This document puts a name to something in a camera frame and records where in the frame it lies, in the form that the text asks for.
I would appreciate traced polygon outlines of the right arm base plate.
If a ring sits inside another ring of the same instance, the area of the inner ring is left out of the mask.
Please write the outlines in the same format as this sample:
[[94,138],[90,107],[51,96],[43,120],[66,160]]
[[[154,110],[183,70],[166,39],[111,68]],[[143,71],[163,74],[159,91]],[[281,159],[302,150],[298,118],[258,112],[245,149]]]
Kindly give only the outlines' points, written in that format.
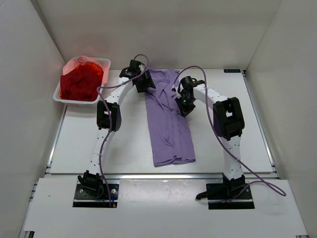
[[206,191],[197,194],[195,200],[205,198],[210,210],[255,209],[251,189],[244,175],[233,179],[223,175],[221,183],[207,183]]

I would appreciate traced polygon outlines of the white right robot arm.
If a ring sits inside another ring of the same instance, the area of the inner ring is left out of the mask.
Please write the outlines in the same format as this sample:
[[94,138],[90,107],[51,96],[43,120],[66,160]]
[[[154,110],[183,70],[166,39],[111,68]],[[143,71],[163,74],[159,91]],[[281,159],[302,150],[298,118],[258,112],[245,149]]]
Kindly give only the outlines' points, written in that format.
[[180,80],[176,92],[176,103],[180,114],[186,117],[195,108],[194,102],[204,102],[207,111],[212,109],[215,135],[224,146],[223,182],[214,191],[207,190],[196,196],[199,200],[216,196],[217,199],[234,198],[246,186],[245,176],[240,163],[240,141],[245,122],[236,97],[228,98],[205,86],[203,80],[186,76]]

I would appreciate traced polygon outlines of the purple t shirt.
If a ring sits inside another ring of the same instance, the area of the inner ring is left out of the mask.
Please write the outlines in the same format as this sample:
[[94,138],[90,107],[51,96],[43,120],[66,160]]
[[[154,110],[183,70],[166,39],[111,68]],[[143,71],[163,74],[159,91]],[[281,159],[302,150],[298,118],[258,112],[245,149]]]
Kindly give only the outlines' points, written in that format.
[[150,69],[149,72],[155,88],[145,93],[145,104],[154,166],[195,162],[190,128],[172,91],[179,71]]

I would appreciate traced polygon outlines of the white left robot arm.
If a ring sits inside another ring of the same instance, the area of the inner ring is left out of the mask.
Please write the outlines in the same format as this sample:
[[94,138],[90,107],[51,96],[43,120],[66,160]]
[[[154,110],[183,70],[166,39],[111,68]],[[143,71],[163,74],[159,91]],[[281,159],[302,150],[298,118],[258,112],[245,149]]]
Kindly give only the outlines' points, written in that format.
[[151,75],[143,64],[135,58],[119,74],[115,86],[97,88],[100,100],[97,103],[97,141],[90,160],[89,169],[78,177],[81,190],[92,199],[110,200],[112,193],[103,172],[103,157],[115,133],[121,127],[120,105],[128,92],[135,87],[137,92],[144,93],[148,88],[155,88]]

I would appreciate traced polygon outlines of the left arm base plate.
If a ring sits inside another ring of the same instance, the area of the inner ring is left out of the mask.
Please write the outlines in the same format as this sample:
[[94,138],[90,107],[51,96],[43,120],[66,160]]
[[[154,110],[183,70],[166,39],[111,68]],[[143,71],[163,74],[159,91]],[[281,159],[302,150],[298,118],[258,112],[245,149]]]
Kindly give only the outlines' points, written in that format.
[[73,207],[77,208],[116,208],[118,206],[119,183],[109,183],[110,194],[104,183],[98,192],[84,188],[79,182],[76,185]]

